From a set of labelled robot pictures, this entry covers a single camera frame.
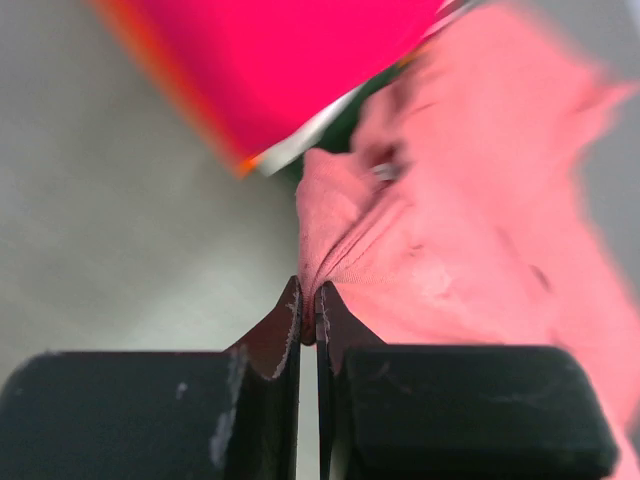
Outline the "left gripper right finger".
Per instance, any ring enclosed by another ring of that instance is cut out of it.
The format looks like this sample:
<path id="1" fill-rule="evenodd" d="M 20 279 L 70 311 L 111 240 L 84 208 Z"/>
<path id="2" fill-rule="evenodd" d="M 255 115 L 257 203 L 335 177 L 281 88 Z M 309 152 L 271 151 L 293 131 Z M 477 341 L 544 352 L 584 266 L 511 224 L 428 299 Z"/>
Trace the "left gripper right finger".
<path id="1" fill-rule="evenodd" d="M 387 344 L 315 294 L 324 479 L 602 479 L 619 448 L 577 361 L 550 346 Z"/>

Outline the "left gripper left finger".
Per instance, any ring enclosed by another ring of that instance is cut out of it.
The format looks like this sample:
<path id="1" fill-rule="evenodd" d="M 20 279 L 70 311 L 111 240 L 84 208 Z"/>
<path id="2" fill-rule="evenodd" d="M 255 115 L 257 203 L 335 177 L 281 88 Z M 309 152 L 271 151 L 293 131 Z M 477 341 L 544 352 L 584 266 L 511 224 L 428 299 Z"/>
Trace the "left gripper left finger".
<path id="1" fill-rule="evenodd" d="M 57 351 L 1 389 L 5 479 L 292 479 L 300 285 L 222 351 Z"/>

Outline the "salmon pink t shirt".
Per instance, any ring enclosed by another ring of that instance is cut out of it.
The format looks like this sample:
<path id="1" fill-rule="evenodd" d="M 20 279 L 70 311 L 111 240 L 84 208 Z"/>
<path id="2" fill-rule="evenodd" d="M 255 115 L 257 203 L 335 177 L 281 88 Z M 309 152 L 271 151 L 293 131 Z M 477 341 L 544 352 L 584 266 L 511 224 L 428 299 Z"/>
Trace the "salmon pink t shirt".
<path id="1" fill-rule="evenodd" d="M 513 1 L 473 8 L 367 99 L 345 154 L 298 186 L 303 315 L 335 285 L 389 343 L 549 344 L 572 354 L 639 475 L 639 309 L 576 181 L 631 93 Z"/>

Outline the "green folded t shirt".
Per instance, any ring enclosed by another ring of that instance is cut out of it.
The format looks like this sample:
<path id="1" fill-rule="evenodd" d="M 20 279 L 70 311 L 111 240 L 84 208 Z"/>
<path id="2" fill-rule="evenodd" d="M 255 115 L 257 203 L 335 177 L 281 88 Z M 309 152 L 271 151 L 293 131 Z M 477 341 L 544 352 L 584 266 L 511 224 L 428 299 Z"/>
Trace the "green folded t shirt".
<path id="1" fill-rule="evenodd" d="M 415 50 L 366 82 L 349 100 L 339 114 L 321 131 L 320 138 L 311 148 L 318 147 L 330 153 L 350 151 L 351 135 L 355 131 L 366 101 L 379 90 L 391 85 L 391 112 L 397 113 L 407 102 L 406 88 L 396 78 L 401 76 L 419 51 Z"/>

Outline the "magenta folded t shirt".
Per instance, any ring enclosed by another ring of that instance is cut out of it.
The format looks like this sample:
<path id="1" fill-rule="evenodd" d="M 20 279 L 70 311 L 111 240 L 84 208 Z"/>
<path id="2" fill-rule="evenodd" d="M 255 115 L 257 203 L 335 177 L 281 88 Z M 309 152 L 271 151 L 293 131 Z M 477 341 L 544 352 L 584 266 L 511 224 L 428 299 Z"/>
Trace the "magenta folded t shirt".
<path id="1" fill-rule="evenodd" d="M 201 134 L 244 168 L 412 50 L 438 1 L 106 1 Z"/>

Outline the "orange folded t shirt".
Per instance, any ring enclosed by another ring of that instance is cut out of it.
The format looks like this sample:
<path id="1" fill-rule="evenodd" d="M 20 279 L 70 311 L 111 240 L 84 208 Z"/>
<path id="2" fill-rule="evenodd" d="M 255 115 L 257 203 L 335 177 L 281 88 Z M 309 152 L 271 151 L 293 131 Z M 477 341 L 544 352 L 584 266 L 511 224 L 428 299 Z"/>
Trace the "orange folded t shirt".
<path id="1" fill-rule="evenodd" d="M 189 127 L 221 157 L 225 167 L 238 177 L 257 170 L 261 156 L 243 151 L 144 13 L 129 1 L 92 1 L 90 5 Z"/>

